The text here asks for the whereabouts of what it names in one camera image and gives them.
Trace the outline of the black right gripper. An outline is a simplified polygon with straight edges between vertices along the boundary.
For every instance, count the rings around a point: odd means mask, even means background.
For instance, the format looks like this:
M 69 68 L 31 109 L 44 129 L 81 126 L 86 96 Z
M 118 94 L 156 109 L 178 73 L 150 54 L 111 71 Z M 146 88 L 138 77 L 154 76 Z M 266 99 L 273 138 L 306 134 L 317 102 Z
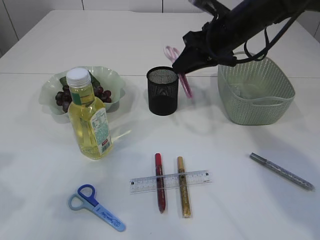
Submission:
M 191 72 L 225 65 L 234 67 L 236 57 L 231 53 L 217 53 L 211 43 L 211 30 L 213 22 L 207 22 L 200 31 L 189 31 L 182 39 L 185 44 L 184 50 L 172 64 L 172 68 L 177 74 L 189 74 Z

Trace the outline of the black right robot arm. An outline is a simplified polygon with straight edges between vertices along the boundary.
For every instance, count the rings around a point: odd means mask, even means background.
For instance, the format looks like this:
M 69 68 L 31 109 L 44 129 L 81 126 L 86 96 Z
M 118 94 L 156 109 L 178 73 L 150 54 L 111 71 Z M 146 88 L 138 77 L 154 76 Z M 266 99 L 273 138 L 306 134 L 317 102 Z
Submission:
M 234 67 L 260 61 L 304 12 L 320 10 L 318 0 L 243 0 L 229 9 L 218 0 L 192 0 L 191 4 L 212 15 L 200 31 L 183 36 L 185 48 L 172 64 L 177 74 L 224 65 Z M 265 48 L 253 55 L 245 48 L 246 58 L 237 59 L 234 50 L 267 27 L 288 20 L 273 40 L 265 38 Z

